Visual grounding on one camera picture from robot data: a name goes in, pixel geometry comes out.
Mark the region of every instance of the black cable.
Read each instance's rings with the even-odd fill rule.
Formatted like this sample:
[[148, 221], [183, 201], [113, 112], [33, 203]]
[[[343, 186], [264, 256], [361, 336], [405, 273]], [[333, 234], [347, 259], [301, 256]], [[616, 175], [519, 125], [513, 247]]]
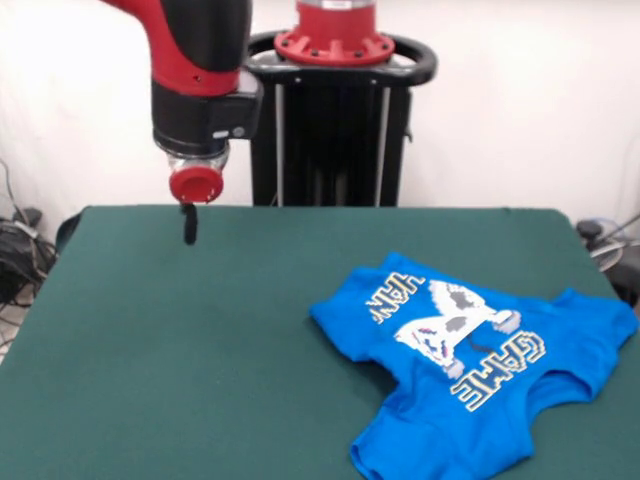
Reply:
[[4, 322], [4, 323], [6, 323], [8, 325], [11, 325], [12, 327], [21, 327], [22, 326], [21, 323], [14, 322], [13, 320], [9, 320], [8, 318], [4, 318], [2, 316], [0, 316], [0, 322]]
[[[22, 309], [29, 309], [31, 308], [31, 306], [33, 305], [32, 303], [20, 303], [18, 302], [17, 298], [20, 297], [22, 295], [22, 293], [24, 292], [24, 289], [31, 285], [28, 282], [23, 282], [22, 285], [20, 286], [20, 288], [17, 290], [15, 296], [3, 303], [0, 304], [0, 313], [2, 313], [7, 307], [15, 307], [15, 308], [22, 308]], [[5, 323], [8, 323], [9, 325], [12, 325], [14, 327], [19, 327], [21, 324], [15, 324], [13, 321], [6, 319], [5, 317], [0, 315], [0, 322], [4, 321]]]
[[14, 340], [16, 339], [16, 337], [13, 337], [13, 338], [10, 338], [10, 339], [8, 339], [8, 340], [7, 340], [7, 339], [4, 337], [4, 335], [2, 335], [2, 338], [3, 338], [3, 342], [2, 342], [2, 343], [0, 343], [0, 348], [2, 348], [2, 347], [8, 347], [8, 346], [9, 346], [9, 345], [11, 345], [11, 344], [14, 342]]
[[32, 286], [33, 297], [37, 295], [58, 258], [58, 251], [31, 228], [29, 218], [16, 204], [9, 166], [1, 158], [0, 166], [4, 168], [7, 195], [16, 212], [13, 218], [20, 219], [0, 219], [0, 294], [5, 306], [28, 308], [31, 304], [19, 302], [18, 296], [26, 285]]
[[602, 244], [603, 242], [609, 240], [612, 237], [615, 237], [618, 233], [623, 232], [625, 229], [629, 228], [631, 225], [636, 223], [638, 220], [640, 220], [640, 212], [638, 212], [637, 215], [634, 215], [633, 217], [631, 217], [631, 220], [627, 221], [626, 223], [623, 223], [622, 225], [620, 225], [618, 228], [616, 228], [612, 232], [607, 233], [604, 237], [600, 237], [598, 239], [598, 245]]

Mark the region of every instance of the blue t-shirt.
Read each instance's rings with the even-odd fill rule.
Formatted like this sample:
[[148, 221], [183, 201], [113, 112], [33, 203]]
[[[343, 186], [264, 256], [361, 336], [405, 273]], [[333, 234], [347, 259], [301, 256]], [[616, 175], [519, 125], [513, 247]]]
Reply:
[[591, 401], [638, 328], [619, 301], [516, 297], [395, 253], [311, 314], [344, 355], [398, 381], [351, 450], [376, 480], [488, 478], [530, 456], [537, 413]]

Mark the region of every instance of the metal pole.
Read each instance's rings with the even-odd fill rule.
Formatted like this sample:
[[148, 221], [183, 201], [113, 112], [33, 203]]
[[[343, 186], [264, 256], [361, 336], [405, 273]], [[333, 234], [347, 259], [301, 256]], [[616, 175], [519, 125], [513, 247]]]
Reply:
[[375, 206], [380, 207], [382, 202], [382, 180], [384, 178], [384, 158], [387, 152], [387, 130], [389, 127], [389, 106], [391, 104], [391, 89], [382, 91], [382, 108], [380, 115], [380, 138], [378, 140], [378, 165], [376, 170], [376, 196]]
[[278, 207], [284, 206], [284, 85], [276, 85], [276, 155], [278, 162]]

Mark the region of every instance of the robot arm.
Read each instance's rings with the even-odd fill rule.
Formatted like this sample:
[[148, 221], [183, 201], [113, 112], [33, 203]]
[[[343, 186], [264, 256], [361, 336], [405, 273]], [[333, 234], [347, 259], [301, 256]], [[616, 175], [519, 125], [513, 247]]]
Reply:
[[260, 84], [242, 69], [251, 0], [103, 0], [136, 17], [151, 47], [153, 137], [182, 204], [222, 193], [229, 140], [257, 126]]

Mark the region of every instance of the green table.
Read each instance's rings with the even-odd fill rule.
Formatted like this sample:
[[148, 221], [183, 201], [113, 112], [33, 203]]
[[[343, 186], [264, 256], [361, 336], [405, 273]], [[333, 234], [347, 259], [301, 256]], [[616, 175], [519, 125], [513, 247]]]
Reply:
[[[393, 381], [308, 308], [390, 250], [514, 294], [613, 296], [553, 211], [210, 208], [195, 247], [181, 221], [86, 211], [0, 367], [2, 478], [359, 478], [349, 444]], [[638, 365], [634, 338], [598, 400], [544, 412], [535, 458], [501, 478], [635, 478]]]

